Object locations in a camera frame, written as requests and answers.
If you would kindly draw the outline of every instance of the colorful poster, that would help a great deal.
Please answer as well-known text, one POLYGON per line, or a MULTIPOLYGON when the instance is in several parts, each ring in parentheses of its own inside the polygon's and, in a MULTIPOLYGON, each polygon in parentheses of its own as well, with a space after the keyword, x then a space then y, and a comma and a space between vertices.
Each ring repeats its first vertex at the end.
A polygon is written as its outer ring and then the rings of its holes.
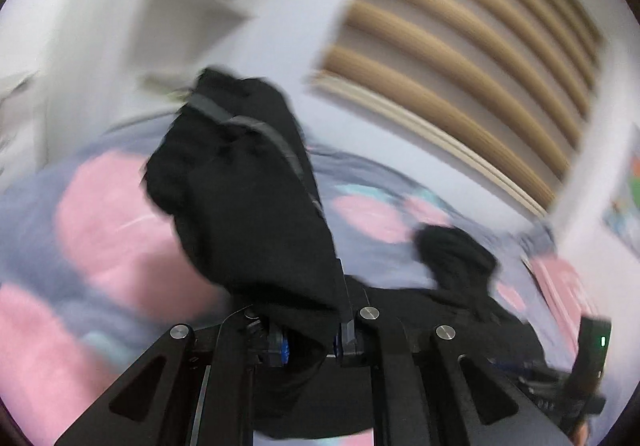
POLYGON ((628 170, 604 214, 605 224, 640 256, 640 129, 636 127, 628 170))

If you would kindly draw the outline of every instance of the bedsheet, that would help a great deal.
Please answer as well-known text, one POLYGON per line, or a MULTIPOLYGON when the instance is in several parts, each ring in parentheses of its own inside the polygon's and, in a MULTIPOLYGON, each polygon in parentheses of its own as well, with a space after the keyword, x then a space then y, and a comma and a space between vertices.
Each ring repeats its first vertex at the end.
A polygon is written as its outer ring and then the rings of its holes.
MULTIPOLYGON (((172 119, 106 134, 0 197, 0 397, 35 446, 52 445, 173 323, 204 327, 225 314, 227 293, 191 267, 140 185, 172 119)), ((460 227, 498 259, 492 296, 531 322, 550 365, 570 368, 572 353, 522 263, 553 251, 543 225, 494 234, 392 169, 307 141, 346 274, 387 289, 434 287, 412 232, 460 227)), ((258 446, 273 442, 256 437, 258 446)), ((288 444, 369 446, 372 437, 288 444)))

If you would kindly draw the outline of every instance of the headboard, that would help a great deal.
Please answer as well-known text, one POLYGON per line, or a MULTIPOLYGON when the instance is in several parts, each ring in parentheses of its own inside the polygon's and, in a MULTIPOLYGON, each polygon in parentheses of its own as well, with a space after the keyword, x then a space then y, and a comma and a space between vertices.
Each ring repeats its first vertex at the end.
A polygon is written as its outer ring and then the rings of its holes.
POLYGON ((601 43, 578 0, 353 0, 317 83, 540 215, 580 144, 601 43))

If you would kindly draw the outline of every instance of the patterned bedding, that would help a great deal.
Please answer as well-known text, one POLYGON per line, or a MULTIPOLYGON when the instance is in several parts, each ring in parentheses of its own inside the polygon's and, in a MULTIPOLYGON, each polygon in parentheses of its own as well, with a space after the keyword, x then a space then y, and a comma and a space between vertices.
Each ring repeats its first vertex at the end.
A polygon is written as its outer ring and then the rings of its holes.
MULTIPOLYGON (((140 186, 171 121, 107 134, 0 197, 0 397, 35 446, 52 445, 172 323, 202 327, 225 314, 226 292, 190 266, 140 186)), ((531 322, 550 365, 570 368, 572 352, 522 262, 553 251, 544 226, 496 235, 391 169, 313 141, 308 151, 348 275, 388 289, 434 287, 412 232, 460 227, 498 258, 492 296, 531 322)), ((289 442, 303 444, 369 446, 372 437, 289 442)))

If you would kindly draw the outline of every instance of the triangular cutout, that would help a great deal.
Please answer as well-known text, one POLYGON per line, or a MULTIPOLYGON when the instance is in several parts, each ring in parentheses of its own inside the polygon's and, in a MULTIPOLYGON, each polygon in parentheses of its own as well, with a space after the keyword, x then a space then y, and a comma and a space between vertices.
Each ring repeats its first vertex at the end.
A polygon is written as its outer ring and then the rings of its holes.
POLYGON ((165 364, 164 356, 153 359, 140 375, 109 403, 109 410, 132 421, 143 422, 151 409, 165 364))
POLYGON ((471 391, 471 397, 482 424, 488 426, 518 412, 516 402, 505 394, 472 360, 466 357, 462 358, 460 368, 471 391))

